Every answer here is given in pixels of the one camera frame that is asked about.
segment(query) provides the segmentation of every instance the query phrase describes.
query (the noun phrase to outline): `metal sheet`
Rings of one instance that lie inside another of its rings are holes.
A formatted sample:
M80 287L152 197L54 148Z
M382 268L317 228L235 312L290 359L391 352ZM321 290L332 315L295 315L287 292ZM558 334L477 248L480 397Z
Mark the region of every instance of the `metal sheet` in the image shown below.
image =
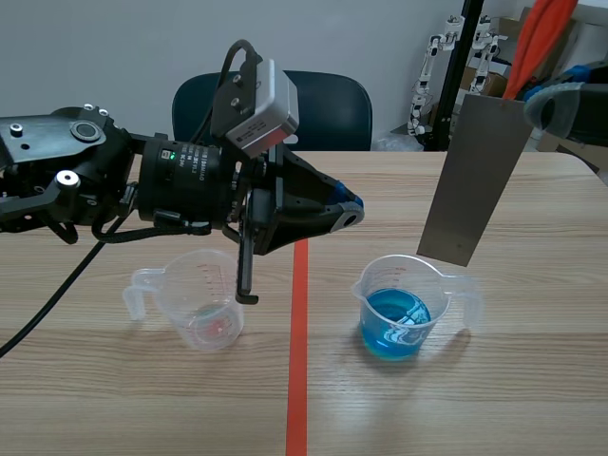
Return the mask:
M531 131L523 102L465 96L418 255L468 264Z

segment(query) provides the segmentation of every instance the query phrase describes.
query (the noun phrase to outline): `black office chair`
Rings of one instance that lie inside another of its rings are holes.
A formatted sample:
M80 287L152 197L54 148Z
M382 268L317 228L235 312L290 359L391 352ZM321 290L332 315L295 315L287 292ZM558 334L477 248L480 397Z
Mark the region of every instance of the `black office chair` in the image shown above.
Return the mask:
M346 76L285 71L297 87L300 124L292 150L370 150L371 102L368 92ZM173 99L176 141L190 141L213 102L219 73L196 76ZM206 143L212 143L207 132Z

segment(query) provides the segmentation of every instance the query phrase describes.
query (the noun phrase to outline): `table surface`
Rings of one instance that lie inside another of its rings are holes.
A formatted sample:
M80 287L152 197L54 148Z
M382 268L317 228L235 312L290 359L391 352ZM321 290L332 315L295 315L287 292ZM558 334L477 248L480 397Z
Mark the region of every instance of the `table surface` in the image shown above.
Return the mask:
M350 286L372 259L415 253L445 154L302 156L367 212L310 241L309 454L606 454L608 188L582 162L522 156L466 270L483 288L482 327L447 319L415 359L386 363L362 346ZM90 249L81 239L0 237L1 340ZM188 350L151 307L142 324L128 318L130 274L197 248L236 253L220 234L100 253L0 361L0 455L285 453L293 247L256 258L260 302L230 349Z

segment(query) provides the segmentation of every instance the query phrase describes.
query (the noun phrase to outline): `empty measuring cup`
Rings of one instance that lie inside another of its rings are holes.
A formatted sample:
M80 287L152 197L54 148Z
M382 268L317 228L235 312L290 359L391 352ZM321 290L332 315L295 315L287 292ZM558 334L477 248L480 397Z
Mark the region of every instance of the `empty measuring cup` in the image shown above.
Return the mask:
M416 256L377 258L352 286L361 302L361 333L374 354L403 359L418 352L435 324L454 300L464 304L464 323L481 319L483 300L475 281L444 275Z
M218 350L243 329L243 310L235 301L237 263L215 250L179 256L161 269L140 269L123 299L133 320L145 318L143 294L154 301L193 349Z

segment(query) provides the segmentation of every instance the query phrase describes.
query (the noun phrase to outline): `orange object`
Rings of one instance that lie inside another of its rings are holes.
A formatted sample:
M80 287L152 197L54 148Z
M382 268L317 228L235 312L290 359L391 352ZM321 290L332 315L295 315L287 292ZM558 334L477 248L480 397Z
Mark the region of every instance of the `orange object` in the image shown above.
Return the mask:
M294 247L285 456L306 456L308 444L308 240Z
M503 98L513 100L565 29L578 0L537 0L523 25Z

